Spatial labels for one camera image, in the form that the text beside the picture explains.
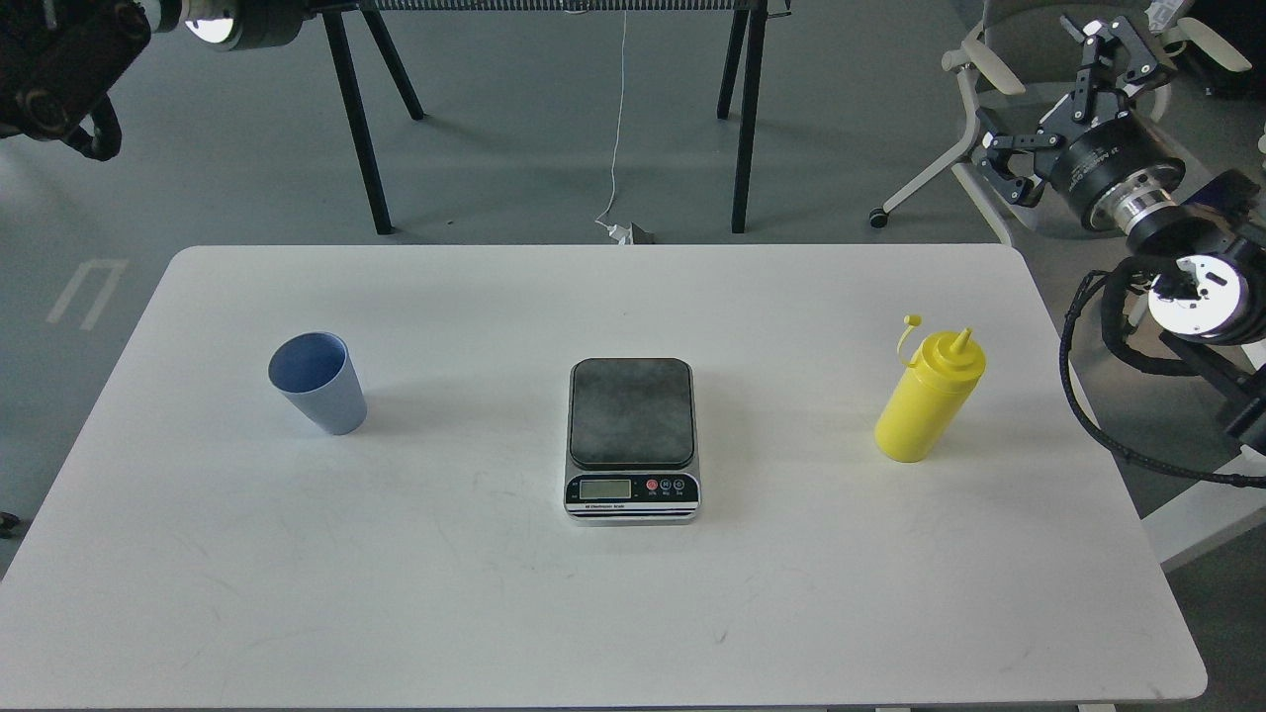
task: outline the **chair wheel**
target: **chair wheel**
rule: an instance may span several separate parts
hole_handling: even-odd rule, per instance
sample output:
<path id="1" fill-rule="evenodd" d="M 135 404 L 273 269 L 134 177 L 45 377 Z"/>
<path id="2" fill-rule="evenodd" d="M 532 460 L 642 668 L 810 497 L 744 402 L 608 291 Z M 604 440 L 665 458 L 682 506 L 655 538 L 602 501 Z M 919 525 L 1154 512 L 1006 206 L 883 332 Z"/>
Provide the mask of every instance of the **chair wheel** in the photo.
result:
<path id="1" fill-rule="evenodd" d="M 13 538 L 13 530 L 22 523 L 22 519 L 8 512 L 0 512 L 0 538 Z"/>

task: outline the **chair armrest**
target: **chair armrest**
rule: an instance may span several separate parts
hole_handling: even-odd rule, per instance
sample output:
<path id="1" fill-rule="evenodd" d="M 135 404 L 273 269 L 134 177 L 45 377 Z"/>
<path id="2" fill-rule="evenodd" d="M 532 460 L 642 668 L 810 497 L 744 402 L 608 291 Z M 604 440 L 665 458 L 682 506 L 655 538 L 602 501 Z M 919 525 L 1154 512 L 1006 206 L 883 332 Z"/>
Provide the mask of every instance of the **chair armrest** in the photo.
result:
<path id="1" fill-rule="evenodd" d="M 1232 47 L 1220 34 L 1195 18 L 1180 18 L 1175 27 L 1161 33 L 1161 42 L 1165 44 L 1185 41 L 1195 43 L 1210 60 L 1225 67 L 1227 71 L 1247 72 L 1253 68 L 1252 62 L 1239 49 Z"/>
<path id="2" fill-rule="evenodd" d="M 980 70 L 981 76 L 989 80 L 999 91 L 1008 96 L 1024 94 L 1024 84 L 1020 82 L 1015 72 L 1006 66 L 1001 57 L 985 46 L 984 42 L 968 37 L 962 41 L 962 52 L 972 65 Z"/>

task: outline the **cup rim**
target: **cup rim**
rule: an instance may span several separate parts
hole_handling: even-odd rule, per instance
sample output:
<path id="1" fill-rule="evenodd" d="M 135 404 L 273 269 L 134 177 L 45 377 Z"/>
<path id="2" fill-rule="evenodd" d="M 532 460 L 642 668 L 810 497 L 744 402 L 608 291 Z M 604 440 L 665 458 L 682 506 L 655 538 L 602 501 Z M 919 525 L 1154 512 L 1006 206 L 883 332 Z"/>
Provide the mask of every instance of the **cup rim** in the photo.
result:
<path id="1" fill-rule="evenodd" d="M 338 364 L 338 370 L 335 370 L 333 375 L 330 375 L 328 379 L 325 379 L 325 381 L 322 383 L 320 385 L 318 385 L 316 388 L 310 388 L 308 390 L 290 390 L 287 388 L 282 388 L 277 383 L 277 378 L 275 375 L 275 369 L 277 367 L 277 357 L 281 356 L 282 352 L 285 352 L 287 348 L 294 347 L 294 345 L 296 342 L 300 342 L 300 341 L 311 341 L 314 338 L 320 338 L 323 342 L 329 343 L 329 345 L 334 346 L 338 350 L 339 355 L 342 356 L 342 360 Z M 343 341 L 338 334 L 328 332 L 328 331 L 310 331 L 310 332 L 304 332 L 301 334 L 290 337 L 289 340 L 286 340 L 285 343 L 282 343 L 281 346 L 279 346 L 277 350 L 272 352 L 272 357 L 268 359 L 268 381 L 272 384 L 273 388 L 276 388 L 281 393 L 286 393 L 286 394 L 290 394 L 290 395 L 303 395 L 303 394 L 308 394 L 308 393 L 316 393 L 318 390 L 328 386 L 332 383 L 334 383 L 338 379 L 338 376 L 341 376 L 343 374 L 343 371 L 347 370 L 347 365 L 351 361 L 352 361 L 352 355 L 351 355 L 351 351 L 347 348 L 347 342 Z"/>

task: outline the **bottle cap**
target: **bottle cap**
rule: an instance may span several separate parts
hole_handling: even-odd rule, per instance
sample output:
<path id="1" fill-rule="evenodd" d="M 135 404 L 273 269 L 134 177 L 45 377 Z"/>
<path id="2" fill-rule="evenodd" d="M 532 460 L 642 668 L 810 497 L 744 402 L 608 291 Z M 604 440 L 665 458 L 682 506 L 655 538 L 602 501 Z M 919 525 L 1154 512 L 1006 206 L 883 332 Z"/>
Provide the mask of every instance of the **bottle cap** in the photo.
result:
<path id="1" fill-rule="evenodd" d="M 910 361 L 919 380 L 946 393 L 963 393 L 976 386 L 985 372 L 985 350 L 962 332 L 937 332 L 923 340 Z"/>

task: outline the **yellow squeeze bottle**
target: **yellow squeeze bottle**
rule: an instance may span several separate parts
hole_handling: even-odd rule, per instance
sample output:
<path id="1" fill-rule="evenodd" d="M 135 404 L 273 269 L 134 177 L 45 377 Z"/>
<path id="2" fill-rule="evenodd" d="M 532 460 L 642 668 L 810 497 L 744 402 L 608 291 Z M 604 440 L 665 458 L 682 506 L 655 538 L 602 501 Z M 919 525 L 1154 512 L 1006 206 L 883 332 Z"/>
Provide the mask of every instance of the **yellow squeeze bottle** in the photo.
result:
<path id="1" fill-rule="evenodd" d="M 918 314 L 905 317 L 905 333 L 896 343 L 905 372 L 875 424 L 875 442 L 899 462 L 928 456 L 985 372 L 985 351 L 972 341 L 970 328 L 924 338 L 914 359 L 906 361 L 901 346 L 922 322 Z"/>

